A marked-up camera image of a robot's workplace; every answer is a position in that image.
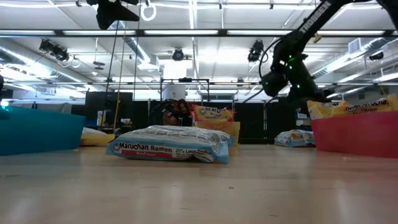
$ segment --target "overhead camera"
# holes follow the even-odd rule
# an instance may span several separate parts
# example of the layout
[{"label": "overhead camera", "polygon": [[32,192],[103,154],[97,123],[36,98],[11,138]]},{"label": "overhead camera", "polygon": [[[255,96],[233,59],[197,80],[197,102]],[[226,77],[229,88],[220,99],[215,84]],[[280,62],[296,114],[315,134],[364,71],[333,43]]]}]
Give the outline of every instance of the overhead camera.
[{"label": "overhead camera", "polygon": [[58,61],[67,62],[69,60],[68,49],[60,47],[59,45],[51,43],[49,40],[42,40],[39,50],[43,53],[50,54]]},{"label": "overhead camera", "polygon": [[184,60],[184,53],[182,52],[182,49],[175,49],[172,58],[176,62]]},{"label": "overhead camera", "polygon": [[248,56],[249,62],[257,62],[260,59],[263,51],[264,44],[262,43],[262,40],[256,40],[256,42],[253,44],[253,47],[250,49]]},{"label": "overhead camera", "polygon": [[98,5],[97,22],[101,30],[107,30],[114,21],[138,21],[139,16],[131,12],[124,6],[121,1],[128,4],[137,5],[139,0],[116,0],[109,2],[109,0],[86,0],[87,4],[93,6]]},{"label": "overhead camera", "polygon": [[384,58],[384,53],[383,53],[383,52],[379,52],[379,53],[377,53],[377,54],[374,54],[374,55],[369,56],[369,59],[370,59],[371,61],[374,61],[374,60],[381,60],[381,59],[383,59],[383,58]]}]

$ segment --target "light wood floor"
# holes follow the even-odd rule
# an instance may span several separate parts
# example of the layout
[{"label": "light wood floor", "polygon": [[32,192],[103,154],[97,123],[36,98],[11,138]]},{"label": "light wood floor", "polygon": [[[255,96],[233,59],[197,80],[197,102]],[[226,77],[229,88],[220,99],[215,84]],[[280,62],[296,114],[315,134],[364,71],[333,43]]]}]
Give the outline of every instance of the light wood floor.
[{"label": "light wood floor", "polygon": [[0,223],[396,223],[398,160],[241,146],[228,165],[103,148],[0,157]]}]

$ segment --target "red plastic bin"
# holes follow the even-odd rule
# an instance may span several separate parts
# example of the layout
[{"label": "red plastic bin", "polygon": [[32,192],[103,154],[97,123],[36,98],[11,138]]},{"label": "red plastic bin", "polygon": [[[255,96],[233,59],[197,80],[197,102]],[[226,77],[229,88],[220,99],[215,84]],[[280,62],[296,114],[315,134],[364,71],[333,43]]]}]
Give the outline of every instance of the red plastic bin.
[{"label": "red plastic bin", "polygon": [[398,112],[316,119],[312,129],[319,151],[398,158]]}]

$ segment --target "teal plastic bin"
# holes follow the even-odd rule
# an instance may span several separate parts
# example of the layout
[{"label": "teal plastic bin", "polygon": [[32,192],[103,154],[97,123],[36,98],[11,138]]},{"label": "teal plastic bin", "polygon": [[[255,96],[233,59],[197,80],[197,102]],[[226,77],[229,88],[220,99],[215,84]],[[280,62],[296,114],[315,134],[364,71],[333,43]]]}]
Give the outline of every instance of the teal plastic bin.
[{"label": "teal plastic bin", "polygon": [[84,116],[0,106],[0,156],[77,149]]}]

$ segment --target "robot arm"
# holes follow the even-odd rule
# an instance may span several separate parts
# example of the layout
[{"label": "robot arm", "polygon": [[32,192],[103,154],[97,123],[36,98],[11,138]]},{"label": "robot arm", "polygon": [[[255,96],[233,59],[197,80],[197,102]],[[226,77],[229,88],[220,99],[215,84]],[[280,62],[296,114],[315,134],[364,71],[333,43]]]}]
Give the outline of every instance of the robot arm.
[{"label": "robot arm", "polygon": [[[278,92],[287,85],[292,85],[288,101],[308,98],[315,101],[327,102],[324,91],[318,90],[311,74],[303,60],[308,55],[303,54],[307,42],[325,25],[330,18],[345,4],[352,2],[368,2],[370,0],[323,0],[304,23],[291,33],[281,37],[274,47],[271,71],[261,78],[261,84],[269,96],[277,96]],[[394,25],[398,27],[398,1],[377,0],[389,13]]]}]

